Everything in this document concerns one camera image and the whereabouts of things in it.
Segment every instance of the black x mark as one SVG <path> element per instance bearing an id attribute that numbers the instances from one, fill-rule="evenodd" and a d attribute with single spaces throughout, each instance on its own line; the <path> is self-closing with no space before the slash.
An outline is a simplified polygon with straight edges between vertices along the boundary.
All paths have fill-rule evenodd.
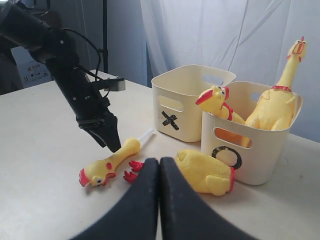
<path id="1" fill-rule="evenodd" d="M 179 127 L 177 126 L 177 124 L 175 123 L 175 120 L 177 120 L 178 118 L 176 117 L 176 115 L 171 115 L 168 116 L 165 111 L 162 111 L 162 115 L 166 118 L 166 120 L 162 123 L 163 126 L 167 126 L 168 124 L 171 124 L 171 126 L 175 129 L 175 130 L 179 130 Z"/>

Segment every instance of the robotic arm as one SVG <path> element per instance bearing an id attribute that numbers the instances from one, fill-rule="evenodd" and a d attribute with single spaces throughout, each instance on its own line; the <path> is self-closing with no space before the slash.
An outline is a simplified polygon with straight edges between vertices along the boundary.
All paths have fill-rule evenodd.
<path id="1" fill-rule="evenodd" d="M 63 29 L 52 28 L 23 11 L 18 0 L 0 0 L 0 35 L 27 49 L 39 63 L 45 64 L 75 113 L 80 129 L 113 153 L 121 148 L 118 119 L 108 109 L 107 95 L 100 90 L 118 91 L 123 78 L 104 80 L 79 64 L 75 45 Z M 87 74 L 99 80 L 90 82 Z"/>

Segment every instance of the storage bin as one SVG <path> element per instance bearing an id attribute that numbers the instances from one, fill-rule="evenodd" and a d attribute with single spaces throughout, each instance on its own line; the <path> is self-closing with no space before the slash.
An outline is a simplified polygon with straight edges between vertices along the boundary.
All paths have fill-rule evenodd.
<path id="1" fill-rule="evenodd" d="M 228 84 L 229 98 L 226 103 L 244 120 L 253 112 L 259 96 L 270 86 L 235 81 Z M 203 112 L 201 152 L 234 166 L 235 179 L 249 185 L 261 185 L 272 176 L 280 153 L 285 145 L 290 128 L 300 113 L 303 98 L 297 97 L 291 125 L 284 130 L 262 130 L 235 123 L 210 113 Z M 217 129 L 250 138 L 249 146 L 240 146 L 241 138 L 236 140 L 217 136 Z"/>
<path id="2" fill-rule="evenodd" d="M 202 111 L 196 100 L 212 85 L 225 86 L 235 78 L 230 71 L 202 65 L 185 65 L 154 77 L 155 128 L 183 142 L 200 141 Z"/>

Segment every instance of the white table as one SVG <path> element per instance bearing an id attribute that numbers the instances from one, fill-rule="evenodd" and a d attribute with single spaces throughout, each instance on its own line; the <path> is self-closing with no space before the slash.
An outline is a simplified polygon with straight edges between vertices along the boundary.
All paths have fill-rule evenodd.
<path id="1" fill-rule="evenodd" d="M 109 99 L 122 143 L 154 126 L 150 88 L 127 81 L 126 91 L 111 92 Z M 174 157 L 180 149 L 200 149 L 199 142 L 183 143 L 156 131 L 138 155 L 117 169 L 108 186 L 83 188 L 79 171 L 111 152 L 78 128 L 55 82 L 0 96 L 0 113 L 0 240 L 69 239 L 102 217 L 128 190 L 123 174 L 130 169 L 129 160 Z M 319 156 L 319 143 L 289 135 L 268 183 L 236 182 L 225 196 L 201 196 L 224 218 L 259 239 L 318 239 Z M 157 239 L 162 239 L 160 225 Z"/>

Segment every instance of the rubber chicken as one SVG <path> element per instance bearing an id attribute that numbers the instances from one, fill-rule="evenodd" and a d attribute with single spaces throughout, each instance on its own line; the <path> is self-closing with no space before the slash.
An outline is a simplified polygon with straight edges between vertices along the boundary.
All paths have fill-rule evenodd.
<path id="1" fill-rule="evenodd" d="M 307 42 L 302 37 L 288 51 L 280 80 L 261 94 L 255 109 L 245 121 L 246 126 L 271 131 L 284 130 L 290 126 L 296 108 L 292 82 L 306 51 Z M 246 137 L 242 138 L 241 146 L 246 147 L 249 141 Z"/>
<path id="2" fill-rule="evenodd" d="M 227 119 L 239 124 L 245 124 L 242 117 L 235 113 L 234 110 L 225 103 L 229 98 L 229 88 L 212 86 L 210 89 L 202 92 L 195 102 L 202 111 L 211 113 L 217 117 Z"/>
<path id="3" fill-rule="evenodd" d="M 209 193 L 223 196 L 232 191 L 235 181 L 235 170 L 223 162 L 193 149 L 177 152 L 175 163 L 185 180 L 197 193 Z M 131 161 L 133 172 L 139 172 L 143 162 Z M 137 175 L 124 171 L 124 179 L 133 183 Z"/>
<path id="4" fill-rule="evenodd" d="M 84 187 L 91 184 L 93 187 L 106 185 L 109 178 L 116 176 L 116 168 L 129 156 L 137 154 L 141 149 L 141 140 L 149 136 L 154 130 L 150 129 L 138 139 L 134 137 L 128 138 L 123 146 L 112 154 L 110 157 L 97 160 L 87 167 L 83 168 L 79 173 L 79 182 Z"/>

